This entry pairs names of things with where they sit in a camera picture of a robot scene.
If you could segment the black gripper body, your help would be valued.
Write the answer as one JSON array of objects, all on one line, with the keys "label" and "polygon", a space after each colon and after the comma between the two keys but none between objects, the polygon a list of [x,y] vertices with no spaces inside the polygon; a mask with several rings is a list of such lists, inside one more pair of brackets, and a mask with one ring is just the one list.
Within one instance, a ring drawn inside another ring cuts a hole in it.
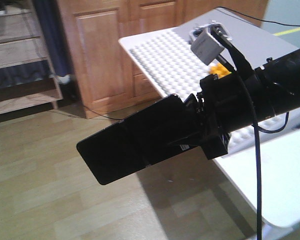
[{"label": "black gripper body", "polygon": [[211,74],[200,80],[200,87],[201,91],[190,94],[184,104],[194,111],[200,131],[196,145],[209,160],[228,154],[231,132],[255,127],[275,115],[255,74],[247,79],[237,73],[222,78]]}]

